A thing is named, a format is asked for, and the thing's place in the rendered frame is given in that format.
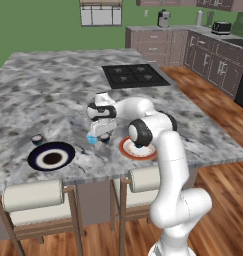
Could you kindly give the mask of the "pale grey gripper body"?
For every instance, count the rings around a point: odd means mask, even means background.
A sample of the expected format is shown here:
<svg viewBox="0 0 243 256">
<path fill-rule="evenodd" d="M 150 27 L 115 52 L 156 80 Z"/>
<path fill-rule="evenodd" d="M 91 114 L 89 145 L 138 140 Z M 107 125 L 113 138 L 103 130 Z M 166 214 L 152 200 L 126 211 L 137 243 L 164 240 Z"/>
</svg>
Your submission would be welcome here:
<svg viewBox="0 0 243 256">
<path fill-rule="evenodd" d="M 103 118 L 91 123 L 90 134 L 99 137 L 105 133 L 113 131 L 117 127 L 115 119 Z"/>
</svg>

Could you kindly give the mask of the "orange rimmed white plate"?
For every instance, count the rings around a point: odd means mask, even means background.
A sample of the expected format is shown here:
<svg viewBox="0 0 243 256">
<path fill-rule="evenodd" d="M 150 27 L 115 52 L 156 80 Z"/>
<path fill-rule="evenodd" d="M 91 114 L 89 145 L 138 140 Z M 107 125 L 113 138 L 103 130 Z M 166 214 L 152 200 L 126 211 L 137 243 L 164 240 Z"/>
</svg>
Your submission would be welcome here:
<svg viewBox="0 0 243 256">
<path fill-rule="evenodd" d="M 125 137 L 120 141 L 119 151 L 122 155 L 132 160 L 145 161 L 157 157 L 157 151 L 153 145 L 138 148 L 129 137 Z"/>
</svg>

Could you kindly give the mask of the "dark blue plate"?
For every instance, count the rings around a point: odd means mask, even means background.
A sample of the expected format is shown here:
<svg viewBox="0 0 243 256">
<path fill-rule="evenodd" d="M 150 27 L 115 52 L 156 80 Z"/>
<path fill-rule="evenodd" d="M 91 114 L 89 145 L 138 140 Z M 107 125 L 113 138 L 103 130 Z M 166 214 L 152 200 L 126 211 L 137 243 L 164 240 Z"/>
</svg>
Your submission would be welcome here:
<svg viewBox="0 0 243 256">
<path fill-rule="evenodd" d="M 36 147 L 28 156 L 28 164 L 38 171 L 55 171 L 70 164 L 75 149 L 65 142 L 48 142 Z"/>
</svg>

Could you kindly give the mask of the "black hob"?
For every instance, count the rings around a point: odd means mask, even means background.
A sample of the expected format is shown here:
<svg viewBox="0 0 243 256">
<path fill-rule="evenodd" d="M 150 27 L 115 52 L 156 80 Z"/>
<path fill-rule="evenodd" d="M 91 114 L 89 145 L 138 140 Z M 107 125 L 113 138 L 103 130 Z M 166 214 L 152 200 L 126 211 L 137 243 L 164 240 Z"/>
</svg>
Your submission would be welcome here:
<svg viewBox="0 0 243 256">
<path fill-rule="evenodd" d="M 170 86 L 172 82 L 150 64 L 102 67 L 112 89 Z"/>
</svg>

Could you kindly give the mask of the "wooden stool with cream cushion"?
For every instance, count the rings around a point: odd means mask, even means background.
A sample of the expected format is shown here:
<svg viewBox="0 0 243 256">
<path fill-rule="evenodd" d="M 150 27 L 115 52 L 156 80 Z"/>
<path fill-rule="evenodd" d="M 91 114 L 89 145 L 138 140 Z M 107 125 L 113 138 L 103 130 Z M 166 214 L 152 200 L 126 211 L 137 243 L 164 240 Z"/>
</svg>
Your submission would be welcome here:
<svg viewBox="0 0 243 256">
<path fill-rule="evenodd" d="M 119 217 L 119 256 L 125 256 L 125 224 L 127 221 L 149 217 L 150 204 L 160 186 L 157 166 L 132 169 L 127 178 L 110 181 L 110 225 L 115 230 L 115 217 Z"/>
<path fill-rule="evenodd" d="M 0 216 L 18 256 L 26 256 L 24 239 L 44 243 L 47 235 L 72 231 L 77 256 L 83 256 L 83 227 L 75 185 L 61 180 L 6 186 L 0 195 Z"/>
</svg>

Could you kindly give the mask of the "white framed window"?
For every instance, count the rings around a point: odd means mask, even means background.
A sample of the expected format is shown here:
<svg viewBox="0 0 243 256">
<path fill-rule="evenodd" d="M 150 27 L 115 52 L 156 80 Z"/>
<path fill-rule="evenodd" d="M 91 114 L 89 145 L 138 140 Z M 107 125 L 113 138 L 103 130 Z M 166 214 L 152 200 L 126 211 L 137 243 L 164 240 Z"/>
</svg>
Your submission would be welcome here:
<svg viewBox="0 0 243 256">
<path fill-rule="evenodd" d="M 79 0 L 82 26 L 121 26 L 123 0 Z"/>
</svg>

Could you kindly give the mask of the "grey lower cupboard run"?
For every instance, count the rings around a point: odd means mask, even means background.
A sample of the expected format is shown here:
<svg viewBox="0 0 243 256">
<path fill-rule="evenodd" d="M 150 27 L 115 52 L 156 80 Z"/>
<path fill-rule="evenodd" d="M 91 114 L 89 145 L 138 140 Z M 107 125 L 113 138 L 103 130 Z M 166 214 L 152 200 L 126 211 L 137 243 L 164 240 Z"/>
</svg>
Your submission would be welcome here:
<svg viewBox="0 0 243 256">
<path fill-rule="evenodd" d="M 127 26 L 125 47 L 137 50 L 149 63 L 159 67 L 185 66 L 235 99 L 243 74 L 243 46 L 195 25 Z"/>
</svg>

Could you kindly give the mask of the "grey cupboard run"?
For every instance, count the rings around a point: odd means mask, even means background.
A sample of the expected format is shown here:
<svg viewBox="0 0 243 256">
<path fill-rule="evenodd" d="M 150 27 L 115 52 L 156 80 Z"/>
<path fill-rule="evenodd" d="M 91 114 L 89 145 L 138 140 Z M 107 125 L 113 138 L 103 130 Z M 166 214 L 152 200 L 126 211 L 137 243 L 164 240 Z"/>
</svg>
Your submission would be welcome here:
<svg viewBox="0 0 243 256">
<path fill-rule="evenodd" d="M 243 46 L 195 25 L 127 26 L 125 47 L 137 50 L 149 63 L 159 67 L 185 66 L 235 99 L 243 74 Z"/>
<path fill-rule="evenodd" d="M 228 12 L 243 12 L 243 0 L 136 0 L 137 6 L 196 6 Z"/>
</svg>

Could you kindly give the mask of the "silver coffee machine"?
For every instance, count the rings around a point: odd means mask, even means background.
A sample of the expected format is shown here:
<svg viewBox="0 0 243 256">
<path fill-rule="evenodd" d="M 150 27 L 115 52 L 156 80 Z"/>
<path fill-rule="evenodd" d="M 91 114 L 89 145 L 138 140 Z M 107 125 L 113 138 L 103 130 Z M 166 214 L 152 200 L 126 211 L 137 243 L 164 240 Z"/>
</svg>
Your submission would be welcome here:
<svg viewBox="0 0 243 256">
<path fill-rule="evenodd" d="M 171 13 L 168 12 L 166 9 L 162 9 L 161 11 L 159 11 L 157 25 L 161 28 L 167 27 L 170 16 Z"/>
</svg>

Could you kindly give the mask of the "white paper towel roll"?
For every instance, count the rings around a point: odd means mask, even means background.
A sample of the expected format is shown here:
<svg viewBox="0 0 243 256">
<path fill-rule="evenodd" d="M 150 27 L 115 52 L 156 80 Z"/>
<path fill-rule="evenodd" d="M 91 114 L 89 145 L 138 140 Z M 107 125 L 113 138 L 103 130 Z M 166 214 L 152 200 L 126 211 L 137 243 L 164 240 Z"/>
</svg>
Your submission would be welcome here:
<svg viewBox="0 0 243 256">
<path fill-rule="evenodd" d="M 195 21 L 195 25 L 196 26 L 201 26 L 201 22 L 202 22 L 202 18 L 203 18 L 203 11 L 199 10 L 197 12 L 197 17 L 196 17 L 196 21 Z"/>
</svg>

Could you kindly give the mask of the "dark green bottle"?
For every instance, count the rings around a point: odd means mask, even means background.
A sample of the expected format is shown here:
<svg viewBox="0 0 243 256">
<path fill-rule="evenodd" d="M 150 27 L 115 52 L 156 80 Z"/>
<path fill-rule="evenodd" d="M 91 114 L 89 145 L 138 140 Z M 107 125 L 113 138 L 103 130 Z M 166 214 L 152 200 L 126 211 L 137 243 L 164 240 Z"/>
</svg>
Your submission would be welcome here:
<svg viewBox="0 0 243 256">
<path fill-rule="evenodd" d="M 211 27 L 213 23 L 214 12 L 211 10 L 207 13 L 206 26 Z"/>
</svg>

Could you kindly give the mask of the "black and white toaster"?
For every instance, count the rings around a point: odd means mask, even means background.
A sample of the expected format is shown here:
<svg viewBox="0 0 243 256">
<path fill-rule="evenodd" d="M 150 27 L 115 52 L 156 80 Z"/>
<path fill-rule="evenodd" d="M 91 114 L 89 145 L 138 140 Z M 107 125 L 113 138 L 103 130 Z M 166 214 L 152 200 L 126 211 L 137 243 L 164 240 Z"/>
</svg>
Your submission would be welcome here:
<svg viewBox="0 0 243 256">
<path fill-rule="evenodd" d="M 231 23 L 224 21 L 214 22 L 211 32 L 217 35 L 229 35 L 231 32 Z"/>
</svg>

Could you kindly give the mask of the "grey upper cupboard run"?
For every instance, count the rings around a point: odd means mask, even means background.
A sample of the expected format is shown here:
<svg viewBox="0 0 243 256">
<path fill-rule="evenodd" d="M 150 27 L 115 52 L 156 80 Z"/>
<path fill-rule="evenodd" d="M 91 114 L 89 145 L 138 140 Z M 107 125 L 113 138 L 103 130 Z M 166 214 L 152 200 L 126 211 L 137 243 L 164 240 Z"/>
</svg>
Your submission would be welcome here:
<svg viewBox="0 0 243 256">
<path fill-rule="evenodd" d="M 228 12 L 243 12 L 243 0 L 136 0 L 137 6 L 196 6 Z"/>
</svg>

